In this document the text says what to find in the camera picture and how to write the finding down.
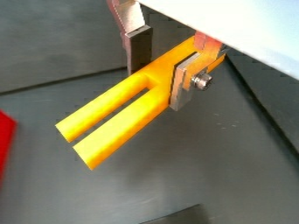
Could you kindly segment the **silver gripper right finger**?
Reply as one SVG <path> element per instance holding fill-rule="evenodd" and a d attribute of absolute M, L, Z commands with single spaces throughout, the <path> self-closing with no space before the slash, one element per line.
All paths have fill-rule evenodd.
<path fill-rule="evenodd" d="M 206 34 L 196 31 L 190 40 L 193 50 L 173 66 L 169 107 L 177 111 L 192 98 L 194 89 L 205 91 L 210 85 L 209 72 L 221 63 L 226 46 Z"/>

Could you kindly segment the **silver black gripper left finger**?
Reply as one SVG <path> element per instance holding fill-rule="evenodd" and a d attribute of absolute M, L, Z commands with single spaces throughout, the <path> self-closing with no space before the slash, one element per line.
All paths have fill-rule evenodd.
<path fill-rule="evenodd" d="M 136 0 L 106 0 L 116 20 L 126 56 L 126 71 L 133 74 L 152 58 L 153 29 L 145 24 L 140 3 Z"/>

